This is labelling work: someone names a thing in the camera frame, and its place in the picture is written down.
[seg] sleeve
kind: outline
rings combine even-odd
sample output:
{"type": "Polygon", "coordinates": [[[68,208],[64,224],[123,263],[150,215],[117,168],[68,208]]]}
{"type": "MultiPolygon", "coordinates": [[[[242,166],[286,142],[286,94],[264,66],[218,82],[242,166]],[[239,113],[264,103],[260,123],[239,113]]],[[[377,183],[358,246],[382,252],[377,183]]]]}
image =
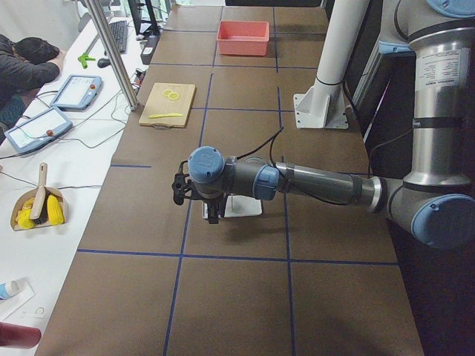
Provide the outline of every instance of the sleeve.
{"type": "Polygon", "coordinates": [[[59,68],[54,63],[33,65],[23,62],[15,56],[4,56],[0,62],[0,73],[5,81],[9,81],[18,89],[30,90],[40,88],[52,82],[59,75],[59,68]]]}

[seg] warning label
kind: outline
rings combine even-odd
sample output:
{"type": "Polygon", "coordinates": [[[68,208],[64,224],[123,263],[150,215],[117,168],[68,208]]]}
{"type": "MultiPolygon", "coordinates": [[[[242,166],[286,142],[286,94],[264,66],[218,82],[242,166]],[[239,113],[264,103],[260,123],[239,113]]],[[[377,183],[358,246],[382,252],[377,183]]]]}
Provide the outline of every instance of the warning label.
{"type": "Polygon", "coordinates": [[[465,86],[470,50],[446,50],[416,61],[416,91],[431,87],[465,86]]]}

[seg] black mouse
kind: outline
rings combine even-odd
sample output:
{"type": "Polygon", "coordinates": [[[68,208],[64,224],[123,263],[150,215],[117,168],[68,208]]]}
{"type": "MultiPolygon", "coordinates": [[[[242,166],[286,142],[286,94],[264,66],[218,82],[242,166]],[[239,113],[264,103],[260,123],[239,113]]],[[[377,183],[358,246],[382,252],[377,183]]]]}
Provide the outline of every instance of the black mouse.
{"type": "Polygon", "coordinates": [[[99,68],[105,68],[111,63],[111,60],[109,58],[101,58],[99,61],[97,61],[97,67],[99,68]]]}

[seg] black jacket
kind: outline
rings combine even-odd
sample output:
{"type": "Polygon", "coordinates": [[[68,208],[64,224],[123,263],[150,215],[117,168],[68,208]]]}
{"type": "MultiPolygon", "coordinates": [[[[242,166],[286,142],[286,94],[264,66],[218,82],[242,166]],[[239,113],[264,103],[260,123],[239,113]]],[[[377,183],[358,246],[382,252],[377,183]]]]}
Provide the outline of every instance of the black jacket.
{"type": "Polygon", "coordinates": [[[54,63],[32,65],[13,55],[13,42],[0,35],[0,108],[3,108],[13,94],[52,82],[59,75],[54,63]]]}

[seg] person's hair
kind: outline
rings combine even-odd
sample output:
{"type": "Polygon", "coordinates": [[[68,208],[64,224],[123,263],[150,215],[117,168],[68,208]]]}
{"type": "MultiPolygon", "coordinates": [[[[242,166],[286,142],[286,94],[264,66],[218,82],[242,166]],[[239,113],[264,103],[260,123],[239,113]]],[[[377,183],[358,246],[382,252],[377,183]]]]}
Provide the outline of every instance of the person's hair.
{"type": "Polygon", "coordinates": [[[33,63],[38,65],[45,63],[50,59],[56,58],[59,54],[59,48],[49,44],[44,39],[38,37],[27,37],[13,45],[15,52],[33,63]]]}

